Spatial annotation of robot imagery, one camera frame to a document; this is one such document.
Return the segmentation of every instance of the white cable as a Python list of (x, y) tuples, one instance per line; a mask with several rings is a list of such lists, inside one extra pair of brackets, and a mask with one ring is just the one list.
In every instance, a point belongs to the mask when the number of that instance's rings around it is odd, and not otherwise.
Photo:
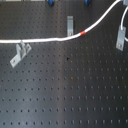
[(124, 14), (123, 14), (123, 16), (122, 16), (122, 19), (121, 19), (121, 30), (123, 30), (124, 17), (125, 17), (125, 15), (126, 15), (127, 11), (128, 11), (128, 6), (126, 7), (126, 9), (125, 9), (125, 11), (124, 11)]
[(97, 26), (103, 19), (104, 17), (110, 12), (110, 10), (118, 3), (122, 0), (116, 0), (109, 8), (108, 10), (100, 17), (99, 20), (97, 20), (93, 25), (91, 25), (89, 28), (85, 29), (85, 32), (90, 31), (91, 29), (93, 29), (95, 26)]
[[(108, 10), (98, 19), (93, 25), (85, 29), (85, 33), (93, 29), (95, 26), (97, 26), (103, 19), (104, 17), (110, 12), (110, 10), (122, 0), (116, 0), (109, 8)], [(32, 42), (51, 42), (51, 41), (67, 41), (71, 39), (75, 39), (77, 37), (81, 36), (81, 33), (78, 33), (76, 35), (70, 36), (70, 37), (64, 37), (64, 38), (47, 38), (47, 39), (24, 39), (22, 40), (24, 43), (32, 43)], [(0, 43), (20, 43), (21, 40), (0, 40)]]
[(124, 13), (123, 13), (123, 16), (122, 16), (122, 19), (121, 19), (121, 30), (123, 31), (123, 23), (124, 23), (124, 18), (125, 18), (125, 15), (128, 11), (128, 6), (126, 7)]
[(125, 37), (125, 41), (128, 42), (128, 39)]
[[(71, 39), (75, 39), (80, 36), (80, 33), (65, 37), (65, 38), (47, 38), (47, 39), (24, 39), (22, 40), (24, 43), (32, 43), (32, 42), (51, 42), (51, 41), (67, 41)], [(21, 40), (0, 40), (0, 43), (20, 43)]]

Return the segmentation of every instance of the screw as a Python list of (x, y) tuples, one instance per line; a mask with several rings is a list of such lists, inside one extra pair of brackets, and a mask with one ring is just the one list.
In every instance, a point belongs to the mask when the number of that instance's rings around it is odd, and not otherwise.
[(118, 46), (119, 46), (120, 48), (122, 48), (122, 44), (119, 44)]
[(12, 60), (12, 63), (15, 63), (15, 60), (14, 59)]

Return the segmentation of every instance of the metal bracket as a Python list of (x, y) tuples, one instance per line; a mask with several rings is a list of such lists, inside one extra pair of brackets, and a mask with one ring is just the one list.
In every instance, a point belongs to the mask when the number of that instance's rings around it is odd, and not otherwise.
[(31, 46), (29, 44), (25, 45), (23, 41), (21, 41), (21, 47), (19, 44), (16, 45), (16, 51), (17, 55), (14, 56), (11, 60), (10, 63), (12, 67), (14, 68), (30, 51), (31, 51)]
[(73, 16), (67, 16), (67, 36), (73, 35)]
[(124, 48), (125, 33), (126, 33), (126, 28), (123, 27), (123, 30), (121, 30), (121, 26), (119, 26), (116, 48), (121, 51), (123, 51)]
[(123, 0), (123, 4), (128, 6), (128, 0)]

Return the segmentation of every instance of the cable clip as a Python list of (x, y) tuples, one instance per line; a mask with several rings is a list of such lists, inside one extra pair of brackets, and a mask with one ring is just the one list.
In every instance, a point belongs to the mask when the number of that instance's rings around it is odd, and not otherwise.
[(123, 51), (124, 48), (125, 34), (126, 34), (126, 28), (123, 27), (123, 30), (121, 30), (121, 26), (119, 26), (116, 48), (121, 51)]
[(29, 44), (25, 45), (23, 43), (23, 41), (21, 41), (21, 46), (22, 48), (19, 46), (19, 44), (16, 45), (16, 51), (17, 51), (17, 55), (15, 55), (10, 63), (12, 65), (12, 67), (14, 68), (30, 51), (31, 51), (31, 46)]

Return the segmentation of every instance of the black surface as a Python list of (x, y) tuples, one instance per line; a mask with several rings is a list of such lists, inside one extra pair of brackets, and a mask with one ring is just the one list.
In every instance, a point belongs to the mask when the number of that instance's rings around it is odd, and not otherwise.
[[(0, 38), (64, 37), (70, 15), (78, 33), (112, 2), (1, 3)], [(31, 44), (15, 69), (15, 44), (0, 44), (0, 128), (127, 128), (128, 44), (115, 48), (124, 9), (119, 3), (86, 36)]]

